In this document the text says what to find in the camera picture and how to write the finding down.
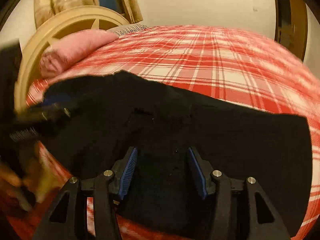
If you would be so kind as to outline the person left hand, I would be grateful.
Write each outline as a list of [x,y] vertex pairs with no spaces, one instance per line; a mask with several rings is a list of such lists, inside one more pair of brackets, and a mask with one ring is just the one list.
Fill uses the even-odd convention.
[[1,155],[1,191],[17,199],[25,211],[43,201],[40,191],[42,174],[37,150]]

